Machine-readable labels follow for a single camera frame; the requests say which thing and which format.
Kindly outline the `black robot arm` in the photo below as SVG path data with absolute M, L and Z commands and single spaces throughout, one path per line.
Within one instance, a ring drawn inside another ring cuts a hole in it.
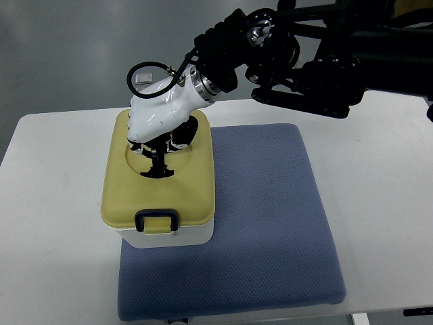
M 368 90 L 431 99 L 432 2 L 237 9 L 198 35 L 183 63 L 225 93 L 246 65 L 257 102 L 333 118 L 346 118 Z

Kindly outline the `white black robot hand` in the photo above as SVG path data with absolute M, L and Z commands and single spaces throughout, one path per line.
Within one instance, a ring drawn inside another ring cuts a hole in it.
M 221 90 L 195 66 L 182 74 L 184 83 L 176 84 L 152 99 L 131 98 L 127 140 L 136 150 L 158 136 L 169 133 L 189 119 L 192 111 L 213 104 Z

